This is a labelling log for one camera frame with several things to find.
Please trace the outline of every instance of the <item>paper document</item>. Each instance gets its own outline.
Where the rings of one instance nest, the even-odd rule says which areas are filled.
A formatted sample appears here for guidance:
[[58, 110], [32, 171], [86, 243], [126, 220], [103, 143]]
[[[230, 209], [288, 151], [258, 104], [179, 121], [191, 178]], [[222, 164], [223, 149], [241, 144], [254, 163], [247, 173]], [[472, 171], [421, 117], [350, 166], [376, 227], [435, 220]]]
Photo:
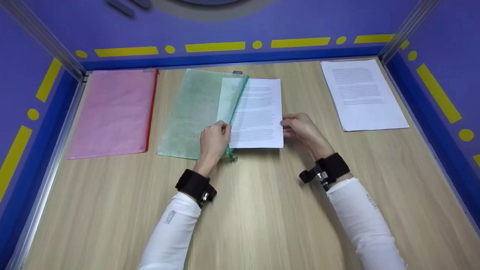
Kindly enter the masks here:
[[283, 148], [283, 128], [280, 121], [282, 121], [280, 79], [248, 79], [231, 121], [232, 134], [229, 146]]
[[344, 131], [409, 127], [375, 60], [321, 65]]

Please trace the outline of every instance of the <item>black wrist strap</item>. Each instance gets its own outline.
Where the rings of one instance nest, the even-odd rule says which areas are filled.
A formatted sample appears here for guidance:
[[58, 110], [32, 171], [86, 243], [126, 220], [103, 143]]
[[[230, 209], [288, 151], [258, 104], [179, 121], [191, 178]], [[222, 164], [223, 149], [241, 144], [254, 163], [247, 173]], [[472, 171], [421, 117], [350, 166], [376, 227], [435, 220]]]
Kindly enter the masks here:
[[338, 177], [349, 172], [350, 168], [343, 158], [335, 153], [327, 158], [315, 161], [315, 167], [310, 171], [304, 170], [299, 176], [304, 183], [308, 183], [318, 176], [325, 191], [328, 191], [329, 184], [335, 183]]
[[338, 177], [350, 172], [350, 168], [338, 153], [319, 159], [315, 161], [315, 164], [320, 166], [323, 172], [326, 172], [328, 178], [333, 180], [332, 183], [335, 183]]
[[210, 178], [186, 169], [175, 188], [195, 199], [198, 206], [202, 208], [205, 201], [212, 201], [216, 196], [216, 190], [209, 182]]

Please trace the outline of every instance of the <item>yellow dot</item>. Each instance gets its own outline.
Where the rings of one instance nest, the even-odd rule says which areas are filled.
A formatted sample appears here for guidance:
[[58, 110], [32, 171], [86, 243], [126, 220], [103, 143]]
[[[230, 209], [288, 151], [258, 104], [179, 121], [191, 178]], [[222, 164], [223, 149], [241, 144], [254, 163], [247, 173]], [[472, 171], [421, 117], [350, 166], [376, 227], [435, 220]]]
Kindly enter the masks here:
[[75, 51], [75, 54], [80, 58], [87, 58], [88, 56], [86, 52], [79, 49]]
[[458, 133], [460, 140], [464, 142], [469, 142], [473, 140], [473, 131], [471, 129], [464, 128]]
[[260, 48], [262, 47], [262, 42], [259, 41], [259, 40], [257, 40], [257, 41], [255, 41], [255, 42], [252, 44], [252, 47], [253, 47], [254, 49], [260, 49]]
[[410, 53], [408, 53], [408, 60], [413, 61], [417, 58], [417, 51], [413, 50]]
[[27, 115], [31, 120], [37, 120], [39, 117], [38, 111], [35, 109], [29, 109]]
[[341, 36], [341, 37], [339, 37], [339, 38], [336, 39], [336, 43], [337, 43], [338, 45], [340, 45], [340, 44], [343, 44], [346, 40], [347, 40], [347, 37], [346, 37], [346, 36]]
[[174, 53], [175, 52], [175, 48], [173, 46], [170, 46], [170, 45], [166, 45], [165, 46], [165, 51], [167, 53]]

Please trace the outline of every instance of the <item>wooden table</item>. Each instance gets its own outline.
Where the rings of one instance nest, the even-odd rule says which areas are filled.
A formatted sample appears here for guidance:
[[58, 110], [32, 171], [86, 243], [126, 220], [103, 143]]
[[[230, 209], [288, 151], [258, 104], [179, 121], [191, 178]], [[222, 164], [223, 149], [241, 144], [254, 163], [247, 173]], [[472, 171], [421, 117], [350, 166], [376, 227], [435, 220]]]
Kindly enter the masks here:
[[[313, 118], [376, 201], [409, 269], [480, 269], [480, 240], [391, 84], [410, 128], [343, 132], [318, 61], [202, 69], [281, 78], [283, 112]], [[194, 165], [156, 154], [183, 73], [159, 73], [148, 152], [62, 161], [25, 269], [136, 269]], [[218, 195], [196, 225], [186, 269], [361, 269], [323, 189], [298, 178], [313, 165], [308, 152], [236, 154], [212, 175]]]

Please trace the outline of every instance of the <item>white sleeve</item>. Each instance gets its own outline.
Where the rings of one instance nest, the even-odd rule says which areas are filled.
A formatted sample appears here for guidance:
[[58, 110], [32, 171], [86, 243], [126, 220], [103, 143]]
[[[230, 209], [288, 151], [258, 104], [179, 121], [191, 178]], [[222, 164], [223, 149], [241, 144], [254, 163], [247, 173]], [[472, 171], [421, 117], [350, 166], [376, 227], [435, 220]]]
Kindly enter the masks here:
[[357, 178], [334, 185], [327, 196], [365, 270], [406, 269], [382, 214]]
[[193, 228], [202, 210], [178, 192], [163, 212], [140, 260], [139, 270], [182, 270]]

